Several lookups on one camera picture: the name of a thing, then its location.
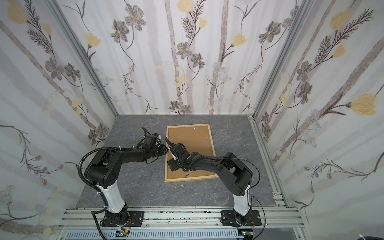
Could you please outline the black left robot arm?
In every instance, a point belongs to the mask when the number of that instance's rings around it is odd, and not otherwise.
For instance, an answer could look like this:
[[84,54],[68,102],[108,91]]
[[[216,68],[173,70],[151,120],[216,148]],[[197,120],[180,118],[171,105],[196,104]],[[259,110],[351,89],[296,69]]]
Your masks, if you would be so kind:
[[164,156],[167,151],[158,134],[143,136],[137,146],[132,148],[98,148],[93,151],[96,155],[80,176],[102,196],[108,213],[120,214],[126,206],[117,185],[122,165],[133,162],[147,163],[149,159]]

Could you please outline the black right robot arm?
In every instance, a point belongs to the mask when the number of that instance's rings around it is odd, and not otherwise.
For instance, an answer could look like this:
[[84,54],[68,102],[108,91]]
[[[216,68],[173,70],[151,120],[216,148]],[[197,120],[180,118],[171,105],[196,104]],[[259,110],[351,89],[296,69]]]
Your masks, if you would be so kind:
[[167,161],[171,171],[182,169],[185,173],[207,171],[216,174],[234,196],[234,212],[242,217],[249,214],[251,211],[249,190],[253,172],[239,158],[233,153],[221,157],[189,153],[181,143],[174,144],[169,139],[166,139],[166,142],[173,156]]

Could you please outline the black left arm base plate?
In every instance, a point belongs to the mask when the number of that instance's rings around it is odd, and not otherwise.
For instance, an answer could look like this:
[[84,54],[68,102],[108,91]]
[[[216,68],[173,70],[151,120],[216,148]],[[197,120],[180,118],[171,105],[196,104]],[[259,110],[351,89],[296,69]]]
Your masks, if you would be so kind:
[[129,227],[141,227],[144,220],[144,211],[128,211],[129,213]]

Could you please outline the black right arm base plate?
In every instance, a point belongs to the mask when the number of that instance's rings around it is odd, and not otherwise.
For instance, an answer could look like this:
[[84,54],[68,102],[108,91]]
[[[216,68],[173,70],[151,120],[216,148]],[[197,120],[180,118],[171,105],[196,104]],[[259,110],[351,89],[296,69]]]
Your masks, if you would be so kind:
[[235,210],[221,211],[220,222],[223,226],[235,228],[262,225],[260,213],[257,210],[250,210],[245,216],[242,216]]

